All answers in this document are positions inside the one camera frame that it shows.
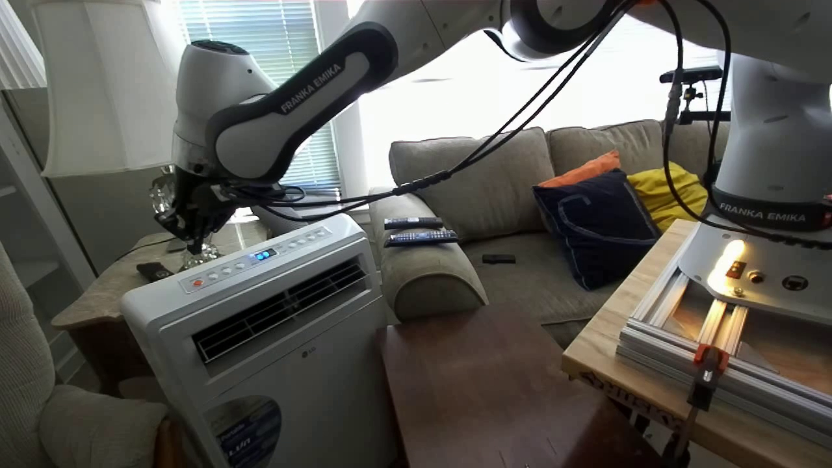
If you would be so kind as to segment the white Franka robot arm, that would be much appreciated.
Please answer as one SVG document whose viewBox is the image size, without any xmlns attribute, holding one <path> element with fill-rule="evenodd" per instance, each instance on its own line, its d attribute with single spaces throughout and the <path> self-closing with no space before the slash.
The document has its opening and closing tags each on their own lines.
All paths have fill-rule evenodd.
<svg viewBox="0 0 832 468">
<path fill-rule="evenodd" d="M 775 76 L 775 90 L 732 99 L 736 122 L 757 122 L 789 104 L 798 85 L 828 78 L 828 0 L 369 0 L 284 82 L 271 82 L 237 43 L 200 38 L 185 47 L 173 122 L 180 157 L 170 208 L 159 220 L 203 241 L 233 208 L 281 200 L 278 180 L 312 131 L 476 30 L 512 27 L 525 48 L 558 55 L 597 40 L 624 13 Z"/>
</svg>

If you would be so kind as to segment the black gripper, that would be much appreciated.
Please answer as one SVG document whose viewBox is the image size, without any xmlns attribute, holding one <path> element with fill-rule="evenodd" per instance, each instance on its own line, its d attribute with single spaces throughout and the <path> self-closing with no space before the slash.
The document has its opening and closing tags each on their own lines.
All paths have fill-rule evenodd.
<svg viewBox="0 0 832 468">
<path fill-rule="evenodd" d="M 284 200 L 286 189 L 272 181 L 196 177 L 173 172 L 170 225 L 190 245 L 200 245 L 219 232 L 237 208 L 271 204 Z"/>
</svg>

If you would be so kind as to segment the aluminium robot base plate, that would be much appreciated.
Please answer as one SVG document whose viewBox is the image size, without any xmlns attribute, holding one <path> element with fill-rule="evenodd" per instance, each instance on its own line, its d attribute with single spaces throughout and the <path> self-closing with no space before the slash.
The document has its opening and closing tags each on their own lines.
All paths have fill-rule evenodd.
<svg viewBox="0 0 832 468">
<path fill-rule="evenodd" d="M 832 440 L 828 254 L 698 222 L 648 285 L 615 352 L 680 390 L 710 368 L 724 403 Z"/>
</svg>

